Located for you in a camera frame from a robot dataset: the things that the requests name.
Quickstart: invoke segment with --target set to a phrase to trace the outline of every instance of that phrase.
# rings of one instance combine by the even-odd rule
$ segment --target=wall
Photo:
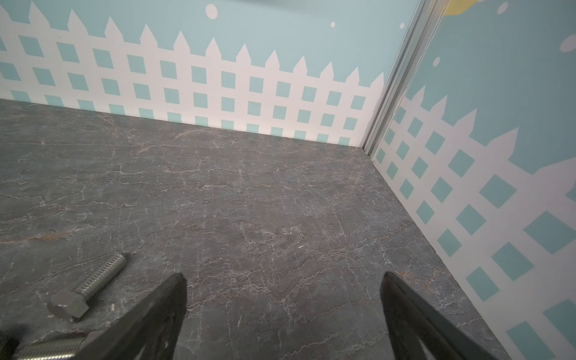
[[[0,97],[358,146],[418,0],[0,0]]]
[[[450,5],[374,163],[514,359],[576,358],[576,3]]]

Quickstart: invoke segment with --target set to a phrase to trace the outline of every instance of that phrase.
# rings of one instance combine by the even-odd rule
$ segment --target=white oval
[[[562,44],[560,44],[560,51],[562,52],[569,52],[574,49],[576,49],[576,34],[565,38]]]
[[[506,11],[506,9],[508,9],[508,1],[502,3],[502,5],[500,5],[500,7],[498,8],[498,10],[496,12],[498,14],[502,14],[503,12]]]
[[[212,20],[218,17],[218,9],[214,4],[206,5],[206,16]]]

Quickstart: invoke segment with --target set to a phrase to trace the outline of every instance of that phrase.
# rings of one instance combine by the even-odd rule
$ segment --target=threaded shaft
[[[65,360],[70,359],[86,338],[46,341],[25,346],[16,354],[16,360]]]
[[[108,261],[94,272],[86,281],[75,287],[72,291],[78,293],[88,301],[109,283],[126,265],[126,258],[122,254],[114,254]]]

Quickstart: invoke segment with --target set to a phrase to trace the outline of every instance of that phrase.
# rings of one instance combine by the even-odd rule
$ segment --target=hexagonal bolt head
[[[88,311],[84,297],[67,290],[60,290],[48,301],[47,306],[54,316],[71,323],[78,321]]]

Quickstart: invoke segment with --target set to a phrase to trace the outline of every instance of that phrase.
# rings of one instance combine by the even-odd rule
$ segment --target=white picket fence
[[[523,357],[506,330],[523,321],[532,326],[558,359],[576,358],[576,349],[542,315],[542,311],[567,298],[576,302],[576,241],[550,254],[524,232],[545,211],[576,229],[576,202],[566,196],[575,185],[576,158],[546,166],[531,175],[508,161],[514,151],[518,129],[483,146],[469,137],[476,110],[451,126],[442,120],[447,98],[427,111],[421,107],[424,93],[425,88],[422,88],[412,100],[403,99],[401,107],[406,114],[400,124],[391,121],[389,129],[396,134],[390,145],[382,141],[380,146],[385,156],[382,164],[374,161],[376,167],[513,358]],[[416,137],[407,132],[414,117],[423,123]],[[445,138],[436,155],[425,148],[433,131]],[[396,154],[402,141],[410,147],[403,160]],[[475,160],[463,177],[448,167],[460,149]],[[418,157],[428,164],[421,179],[411,170]],[[398,167],[393,179],[386,173],[391,162]],[[499,209],[479,193],[493,175],[517,189]],[[442,203],[431,193],[439,177],[453,188]],[[400,192],[404,180],[414,186],[408,199]],[[423,201],[434,210],[428,223],[416,213]],[[456,220],[467,205],[486,219],[473,235]],[[451,257],[438,243],[446,229],[462,243]],[[515,281],[491,258],[507,242],[534,265]],[[500,289],[486,301],[478,297],[466,280],[479,266]]]
[[[177,37],[174,50],[158,48],[157,42],[148,26],[145,26],[140,44],[126,43],[123,36],[109,19],[105,37],[88,35],[86,28],[72,11],[68,31],[52,29],[39,9],[31,4],[30,24],[11,21],[8,14],[0,7],[0,36],[7,51],[0,51],[0,61],[14,64],[21,81],[0,78],[0,97],[12,99],[11,90],[27,92],[34,103],[46,104],[45,95],[59,96],[66,107],[78,108],[78,100],[94,103],[96,111],[110,112],[109,104],[124,106],[126,115],[140,116],[139,108],[152,109],[154,118],[168,119],[168,112],[181,114],[182,122],[195,123],[196,116],[208,118],[208,125],[221,127],[221,120],[234,121],[235,130],[246,130],[247,124],[259,126],[259,133],[270,134],[272,127],[282,128],[283,136],[294,137],[295,131],[305,131],[307,140],[315,141],[318,134],[328,135],[329,143],[338,143],[340,138],[349,138],[349,145],[358,146],[372,116],[382,87],[384,75],[381,74],[371,87],[359,86],[358,69],[354,70],[346,82],[334,81],[332,63],[321,73],[319,78],[307,76],[305,59],[302,58],[292,73],[280,71],[276,52],[273,52],[265,67],[251,65],[248,49],[244,46],[237,55],[236,61],[222,60],[216,41],[213,39],[206,50],[206,56],[190,54],[190,48],[182,33]],[[19,35],[34,37],[40,43],[44,57],[26,55]],[[62,60],[56,42],[75,46],[79,63]],[[93,49],[110,52],[114,69],[98,67]],[[146,74],[130,71],[127,55],[144,58]],[[161,74],[160,61],[176,63],[177,79],[164,78]],[[192,82],[191,66],[204,67],[207,72],[207,84]],[[32,67],[49,69],[56,87],[38,83]],[[236,74],[234,89],[221,86],[221,72]],[[68,73],[82,74],[86,78],[89,91],[74,90]],[[249,92],[250,77],[264,79],[263,93]],[[117,80],[121,96],[106,94],[101,78]],[[276,96],[278,81],[290,84],[288,98]],[[135,97],[133,83],[149,86],[151,100]],[[313,103],[302,101],[304,86],[316,88]],[[179,91],[180,104],[165,101],[164,88]],[[341,92],[338,106],[327,105],[330,91]],[[207,94],[208,107],[195,107],[193,93]],[[366,98],[361,110],[351,109],[354,96]],[[236,101],[233,113],[221,110],[221,98],[233,98]],[[261,103],[260,116],[248,115],[248,102]],[[274,106],[286,107],[285,120],[273,119]],[[311,111],[309,123],[297,122],[300,109]],[[335,115],[331,127],[321,126],[324,113]],[[354,130],[344,130],[346,118],[358,119]]]

